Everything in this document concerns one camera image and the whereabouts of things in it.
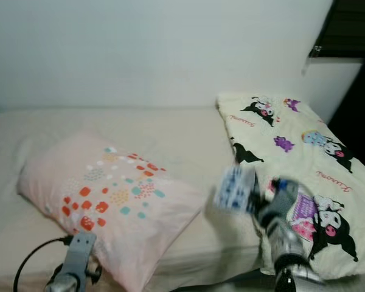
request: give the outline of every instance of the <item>mattress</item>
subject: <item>mattress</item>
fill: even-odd
[[[215,108],[51,109],[0,114],[0,291],[10,291],[20,263],[39,244],[64,231],[16,193],[19,173],[32,154],[83,130],[162,164],[211,198],[222,170],[233,162],[224,124]],[[221,282],[261,266],[260,240],[251,219],[208,204],[160,260],[146,292]],[[36,253],[19,286],[41,291],[66,247]],[[89,291],[119,291],[108,273]]]

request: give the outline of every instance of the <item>pillowcase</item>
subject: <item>pillowcase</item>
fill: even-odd
[[[204,205],[166,169],[88,133],[29,160],[18,187],[69,233],[95,233],[93,253],[129,292],[144,289]]]

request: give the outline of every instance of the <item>cartoon print blanket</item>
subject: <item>cartoon print blanket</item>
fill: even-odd
[[[324,279],[365,273],[365,166],[300,101],[234,94],[218,106],[236,162],[257,169],[266,195],[275,176],[314,193],[312,200],[299,192],[288,219],[315,271]],[[265,235],[262,248],[263,272],[272,273]]]

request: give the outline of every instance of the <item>teal dot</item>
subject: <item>teal dot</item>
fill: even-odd
[[[139,217],[140,219],[144,219],[144,218],[146,218],[146,215],[145,215],[144,213],[142,213],[142,212],[139,212],[139,213],[138,213],[138,217]]]
[[[141,189],[138,187],[134,187],[132,188],[131,193],[133,193],[134,195],[139,195],[141,193]]]
[[[164,198],[165,194],[162,193],[160,190],[155,190],[154,193],[156,194],[156,196],[160,197],[160,198]]]
[[[130,213],[130,208],[123,207],[123,208],[121,208],[120,213],[122,213],[123,215],[128,215],[128,213]]]

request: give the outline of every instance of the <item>cartoon character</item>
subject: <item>cartoon character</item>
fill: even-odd
[[[263,162],[263,159],[256,157],[251,151],[246,151],[242,144],[233,143],[233,146],[235,147],[235,160],[238,162],[238,164],[240,164],[242,161],[246,161],[247,163],[254,161]]]
[[[324,146],[327,143],[327,138],[316,130],[302,133],[302,140],[304,143],[318,146]]]
[[[334,157],[336,161],[341,164],[345,169],[347,169],[350,173],[353,173],[352,162],[350,161],[354,156],[353,153],[350,152],[343,144],[338,142],[333,142],[331,138],[325,137],[327,139],[327,143],[324,145],[324,152],[331,157]]]
[[[283,148],[286,153],[288,153],[288,151],[292,150],[292,148],[294,146],[294,144],[291,143],[291,141],[286,140],[285,137],[277,136],[273,140],[276,143],[276,146],[280,146],[281,148]]]
[[[284,99],[284,105],[288,105],[289,108],[291,108],[293,111],[299,113],[300,111],[297,110],[296,105],[300,103],[300,101],[296,99]]]
[[[308,258],[314,260],[315,254],[331,244],[341,245],[342,249],[353,257],[354,262],[358,262],[349,223],[338,213],[344,205],[321,196],[315,196],[314,200],[318,205],[318,213],[315,213],[313,218],[315,231],[312,233],[313,246]]]
[[[270,104],[269,102],[261,102],[258,97],[253,97],[252,99],[257,99],[257,101],[253,102],[246,108],[241,109],[241,111],[252,111],[253,113],[256,113],[260,117],[262,117],[263,120],[267,121],[267,123],[273,127],[274,111],[272,108],[272,104]]]

